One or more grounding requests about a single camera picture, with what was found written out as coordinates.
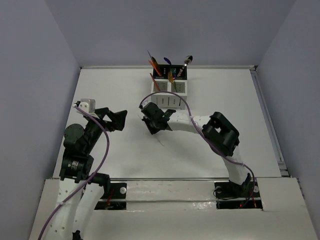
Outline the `orange straight straw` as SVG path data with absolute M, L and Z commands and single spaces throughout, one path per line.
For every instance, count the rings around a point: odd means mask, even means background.
M 151 77 L 151 79 L 152 79 L 152 81 L 153 81 L 153 85 L 155 86 L 155 89 L 157 90 L 157 92 L 160 92 L 161 90 L 160 90 L 160 88 L 159 88 L 156 80 L 154 79 L 153 74 L 152 74 L 152 73 L 149 73 L 149 75 L 150 75 L 150 77 Z

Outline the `gold fork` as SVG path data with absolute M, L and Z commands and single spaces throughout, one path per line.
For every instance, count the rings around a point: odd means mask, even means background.
M 175 83 L 175 78 L 174 78 L 173 72 L 174 72 L 173 69 L 170 68 L 168 70 L 167 77 L 168 77 L 169 82 L 173 85 L 175 92 L 177 93 L 178 90 L 177 90 L 177 86 Z

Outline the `gold black handled knife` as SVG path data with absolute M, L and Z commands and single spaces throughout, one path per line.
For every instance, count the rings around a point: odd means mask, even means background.
M 152 62 L 154 63 L 154 65 L 157 67 L 158 71 L 161 72 L 161 68 L 160 68 L 158 62 L 156 61 L 156 59 L 155 59 L 153 56 L 152 56 L 152 60 L 151 60 L 151 61 L 152 61 Z

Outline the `orange pointed straw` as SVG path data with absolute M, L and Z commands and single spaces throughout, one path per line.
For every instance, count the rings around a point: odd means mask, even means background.
M 153 69 L 155 70 L 155 72 L 157 73 L 157 75 L 158 75 L 159 77 L 161 77 L 162 74 L 161 74 L 160 71 L 158 71 L 158 69 L 157 69 L 157 67 L 155 66 L 155 64 L 154 64 L 151 60 L 149 60 L 148 62 L 149 62 L 150 65 L 153 67 Z

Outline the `purple iridescent spoon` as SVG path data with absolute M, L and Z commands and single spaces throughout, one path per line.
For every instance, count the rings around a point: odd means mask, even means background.
M 167 57 L 164 57 L 163 59 L 168 65 L 172 65 L 172 62 Z

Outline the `silver spoon pink handle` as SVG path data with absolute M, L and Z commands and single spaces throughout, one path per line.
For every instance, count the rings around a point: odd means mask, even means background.
M 184 69 L 193 61 L 193 56 L 188 55 L 184 62 L 183 62 L 183 67 L 179 70 L 178 74 L 176 75 L 177 77 L 180 77 L 181 74 L 183 73 Z

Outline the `iridescent blue fork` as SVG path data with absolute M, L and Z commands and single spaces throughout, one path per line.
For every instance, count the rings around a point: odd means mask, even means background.
M 176 72 L 175 72 L 175 69 L 173 67 L 170 68 L 170 75 L 171 75 L 170 82 L 173 84 L 174 90 L 177 93 L 178 89 L 177 89 L 177 85 L 176 85 Z

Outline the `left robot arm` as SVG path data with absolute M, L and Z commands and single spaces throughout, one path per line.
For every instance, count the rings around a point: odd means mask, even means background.
M 107 107 L 85 110 L 83 105 L 81 102 L 73 107 L 86 119 L 86 126 L 73 123 L 64 130 L 55 209 L 41 229 L 40 240 L 83 239 L 98 201 L 113 194 L 110 176 L 99 172 L 107 154 L 92 171 L 91 151 L 102 134 L 124 129 L 128 112 L 112 112 Z

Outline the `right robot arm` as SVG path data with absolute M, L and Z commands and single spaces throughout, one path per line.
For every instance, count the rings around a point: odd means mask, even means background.
M 239 150 L 239 131 L 220 112 L 211 116 L 190 116 L 182 111 L 163 111 L 155 103 L 145 101 L 139 106 L 142 121 L 152 135 L 160 131 L 181 131 L 200 135 L 212 151 L 220 156 L 228 171 L 226 192 L 232 198 L 253 195 L 252 171 L 244 163 Z

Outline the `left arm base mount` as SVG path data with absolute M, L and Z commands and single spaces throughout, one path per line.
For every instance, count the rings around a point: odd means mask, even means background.
M 111 182 L 110 190 L 97 202 L 95 210 L 120 211 L 127 209 L 127 183 Z

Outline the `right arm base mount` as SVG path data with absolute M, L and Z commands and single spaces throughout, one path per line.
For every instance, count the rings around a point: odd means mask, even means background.
M 231 190 L 230 184 L 230 182 L 226 181 L 214 183 L 212 194 L 216 199 L 216 208 L 218 210 L 263 209 L 257 182 L 251 182 L 248 190 L 241 193 L 235 193 Z

